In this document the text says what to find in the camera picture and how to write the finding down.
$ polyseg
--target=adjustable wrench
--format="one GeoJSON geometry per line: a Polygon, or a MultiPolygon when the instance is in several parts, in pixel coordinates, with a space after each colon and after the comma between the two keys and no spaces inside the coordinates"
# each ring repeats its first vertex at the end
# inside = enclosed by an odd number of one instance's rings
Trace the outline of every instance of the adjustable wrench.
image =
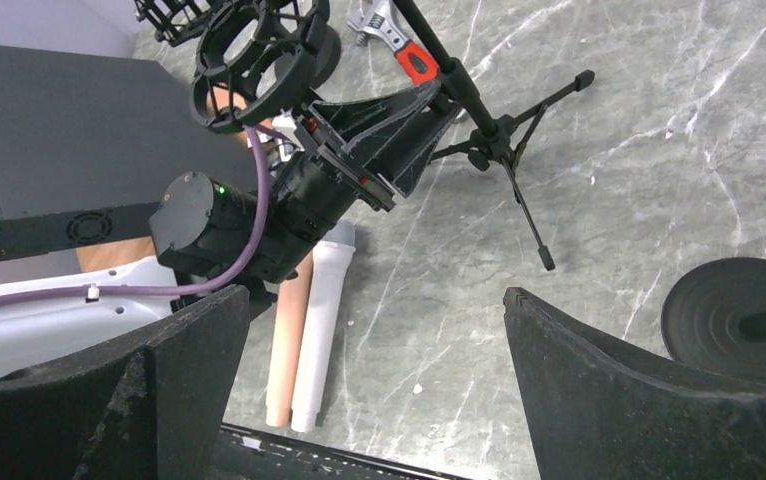
{"type": "Polygon", "coordinates": [[[369,35],[386,42],[413,84],[433,80],[439,73],[433,57],[398,28],[392,0],[374,0],[365,15],[354,11],[348,15],[348,25],[357,32],[357,45],[365,45],[369,35]]]}

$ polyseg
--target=red handle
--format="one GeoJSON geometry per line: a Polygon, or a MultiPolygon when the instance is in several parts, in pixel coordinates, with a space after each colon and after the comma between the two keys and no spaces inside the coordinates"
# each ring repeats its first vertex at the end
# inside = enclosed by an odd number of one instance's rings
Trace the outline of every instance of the red handle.
{"type": "Polygon", "coordinates": [[[439,66],[433,57],[412,40],[408,40],[404,48],[395,52],[395,58],[415,85],[433,80],[439,73],[439,66]]]}

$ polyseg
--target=tripod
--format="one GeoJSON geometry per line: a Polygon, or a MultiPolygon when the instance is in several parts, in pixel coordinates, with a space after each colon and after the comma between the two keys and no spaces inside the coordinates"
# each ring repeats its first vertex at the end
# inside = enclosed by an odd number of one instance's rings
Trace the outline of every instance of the tripod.
{"type": "Polygon", "coordinates": [[[424,44],[427,52],[439,65],[439,75],[437,78],[441,81],[445,93],[468,112],[477,126],[471,132],[469,140],[438,150],[433,154],[431,160],[437,160],[455,153],[466,153],[471,164],[481,172],[489,168],[490,162],[500,163],[512,184],[516,203],[521,205],[521,209],[527,218],[527,223],[530,225],[530,230],[536,239],[542,264],[546,270],[554,270],[556,264],[548,246],[544,244],[542,237],[539,235],[539,230],[536,228],[533,216],[530,214],[518,182],[516,182],[515,172],[521,162],[527,142],[533,136],[533,132],[539,125],[548,107],[571,93],[579,92],[591,85],[595,79],[595,73],[591,70],[580,73],[572,83],[516,117],[503,115],[497,119],[493,118],[486,105],[480,100],[480,91],[462,62],[448,54],[439,37],[433,32],[433,29],[427,23],[415,2],[413,0],[393,0],[393,2],[424,44]],[[524,137],[513,147],[512,135],[521,125],[531,119],[532,121],[524,137]]]}

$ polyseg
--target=tabletop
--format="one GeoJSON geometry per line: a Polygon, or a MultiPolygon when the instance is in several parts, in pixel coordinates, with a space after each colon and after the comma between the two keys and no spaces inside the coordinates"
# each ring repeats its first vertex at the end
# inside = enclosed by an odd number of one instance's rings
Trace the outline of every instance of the tabletop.
{"type": "MultiPolygon", "coordinates": [[[[383,42],[354,44],[345,20],[361,0],[331,4],[343,52],[319,93],[348,101],[408,87],[383,42]]],[[[525,287],[666,355],[659,313],[681,275],[766,258],[766,2],[418,4],[496,116],[595,71],[589,89],[548,111],[518,170],[557,269],[542,269],[497,165],[481,173],[452,156],[391,213],[357,204],[326,411],[304,438],[469,478],[539,478],[504,290],[525,287]]],[[[194,47],[143,35],[137,55],[188,79],[194,47]]],[[[473,128],[453,127],[442,146],[473,128]]],[[[271,318],[252,325],[225,417],[269,431],[271,318]]]]}

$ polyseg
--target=peach-colored tube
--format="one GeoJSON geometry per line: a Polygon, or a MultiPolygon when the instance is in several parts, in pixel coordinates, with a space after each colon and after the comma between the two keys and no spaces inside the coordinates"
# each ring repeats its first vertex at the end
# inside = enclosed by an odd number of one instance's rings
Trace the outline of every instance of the peach-colored tube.
{"type": "Polygon", "coordinates": [[[281,283],[277,292],[277,318],[265,394],[265,423],[272,427],[289,423],[312,268],[312,254],[309,254],[295,268],[298,276],[281,283]]]}

